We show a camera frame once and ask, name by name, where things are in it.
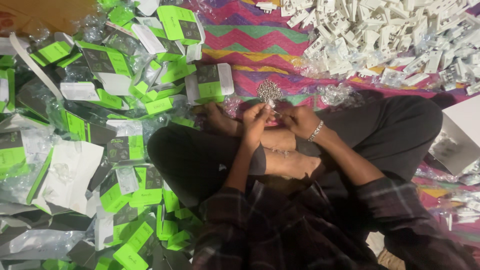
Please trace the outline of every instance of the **shirt sleeve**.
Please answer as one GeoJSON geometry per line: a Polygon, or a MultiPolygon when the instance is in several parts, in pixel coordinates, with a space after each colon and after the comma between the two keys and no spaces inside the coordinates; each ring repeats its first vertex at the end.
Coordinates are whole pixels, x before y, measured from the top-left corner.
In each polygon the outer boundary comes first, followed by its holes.
{"type": "Polygon", "coordinates": [[[195,245],[193,269],[241,269],[250,207],[238,189],[224,187],[200,206],[204,226],[195,245]]]}
{"type": "Polygon", "coordinates": [[[358,186],[356,191],[385,235],[387,250],[412,269],[480,269],[470,254],[441,233],[413,183],[384,177],[358,186]]]}

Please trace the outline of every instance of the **black pants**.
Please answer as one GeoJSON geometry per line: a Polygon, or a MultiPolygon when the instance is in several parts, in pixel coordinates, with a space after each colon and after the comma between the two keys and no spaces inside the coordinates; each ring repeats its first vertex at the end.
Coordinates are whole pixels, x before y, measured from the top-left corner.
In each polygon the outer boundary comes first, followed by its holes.
{"type": "MultiPolygon", "coordinates": [[[[362,107],[318,115],[325,125],[386,176],[410,181],[416,168],[442,127],[442,111],[429,99],[398,96],[362,107]]],[[[329,162],[329,156],[315,143],[296,138],[298,152],[320,156],[327,172],[318,179],[336,212],[346,221],[360,221],[348,178],[329,162]]],[[[169,125],[148,141],[153,164],[180,201],[187,207],[210,197],[225,181],[240,138],[210,135],[195,129],[169,125]]],[[[265,172],[265,154],[260,146],[252,159],[250,175],[265,172]]],[[[362,224],[351,224],[364,227],[362,224]]]]}

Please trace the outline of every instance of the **silver bracelet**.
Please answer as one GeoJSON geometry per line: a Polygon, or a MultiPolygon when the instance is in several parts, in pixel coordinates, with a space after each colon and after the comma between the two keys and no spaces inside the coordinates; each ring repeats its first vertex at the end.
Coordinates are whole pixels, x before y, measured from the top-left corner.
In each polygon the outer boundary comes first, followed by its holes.
{"type": "Polygon", "coordinates": [[[320,120],[320,124],[318,124],[317,128],[315,129],[315,131],[312,133],[312,135],[310,136],[310,138],[308,139],[309,142],[312,142],[313,139],[315,138],[315,136],[317,136],[317,134],[320,132],[320,129],[324,126],[324,121],[323,120],[320,120]]]}

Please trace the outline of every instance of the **knee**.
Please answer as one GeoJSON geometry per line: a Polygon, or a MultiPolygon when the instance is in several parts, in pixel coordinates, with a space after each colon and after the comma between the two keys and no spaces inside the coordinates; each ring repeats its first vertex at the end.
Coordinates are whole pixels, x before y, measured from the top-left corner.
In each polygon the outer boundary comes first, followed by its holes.
{"type": "Polygon", "coordinates": [[[397,97],[402,104],[403,110],[409,117],[418,119],[417,123],[420,129],[426,129],[437,136],[442,129],[443,113],[442,109],[431,99],[421,96],[400,96],[397,97]]]}

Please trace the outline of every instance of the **brown cardboard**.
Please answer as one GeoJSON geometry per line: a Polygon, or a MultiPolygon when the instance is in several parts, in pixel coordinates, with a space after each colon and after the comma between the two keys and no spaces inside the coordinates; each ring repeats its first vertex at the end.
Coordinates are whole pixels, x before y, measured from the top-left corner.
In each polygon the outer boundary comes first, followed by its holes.
{"type": "Polygon", "coordinates": [[[72,35],[72,21],[94,14],[96,0],[0,0],[0,32],[34,34],[39,26],[72,35]]]}

